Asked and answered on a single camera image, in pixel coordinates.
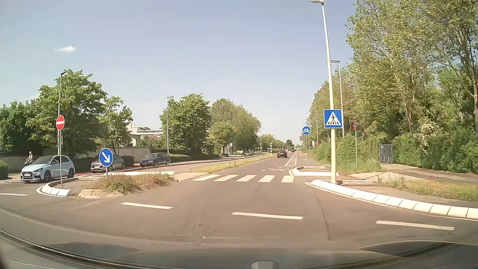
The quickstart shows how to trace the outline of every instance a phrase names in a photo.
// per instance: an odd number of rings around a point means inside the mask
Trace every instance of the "white building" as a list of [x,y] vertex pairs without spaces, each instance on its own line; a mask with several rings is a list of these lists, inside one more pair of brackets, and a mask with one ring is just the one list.
[[140,139],[158,139],[164,134],[163,128],[151,129],[147,126],[136,126],[134,123],[130,123],[128,130],[130,131],[132,146],[136,146],[136,142]]

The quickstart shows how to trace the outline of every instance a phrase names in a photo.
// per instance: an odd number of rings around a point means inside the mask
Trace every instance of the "sky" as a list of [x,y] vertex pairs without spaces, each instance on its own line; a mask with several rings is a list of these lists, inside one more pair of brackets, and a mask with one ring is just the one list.
[[[353,2],[325,3],[331,57],[342,65],[353,54]],[[150,128],[161,126],[167,96],[202,93],[242,104],[259,135],[299,144],[328,76],[322,8],[308,0],[3,0],[0,25],[0,104],[38,96],[71,68],[93,74]]]

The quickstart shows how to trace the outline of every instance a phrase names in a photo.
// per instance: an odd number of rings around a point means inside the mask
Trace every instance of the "blue square sign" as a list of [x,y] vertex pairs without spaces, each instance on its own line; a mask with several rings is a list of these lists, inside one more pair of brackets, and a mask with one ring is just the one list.
[[324,109],[324,128],[335,129],[342,128],[342,110],[341,109]]

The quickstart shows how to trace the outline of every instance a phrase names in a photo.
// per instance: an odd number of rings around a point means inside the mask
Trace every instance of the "no entry sign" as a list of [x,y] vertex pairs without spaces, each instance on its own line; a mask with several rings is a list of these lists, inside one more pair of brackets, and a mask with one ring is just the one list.
[[58,118],[56,119],[56,128],[58,130],[62,130],[64,126],[65,126],[65,118],[62,115],[59,115]]

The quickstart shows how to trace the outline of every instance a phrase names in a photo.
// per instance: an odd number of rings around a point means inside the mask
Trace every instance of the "car wheel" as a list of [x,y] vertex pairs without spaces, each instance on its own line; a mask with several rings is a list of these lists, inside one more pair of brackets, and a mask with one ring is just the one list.
[[72,178],[75,176],[75,171],[73,170],[73,168],[70,168],[70,170],[68,171],[68,178]]
[[50,181],[52,180],[52,174],[50,173],[50,171],[45,171],[45,174],[43,175],[43,180],[44,181]]

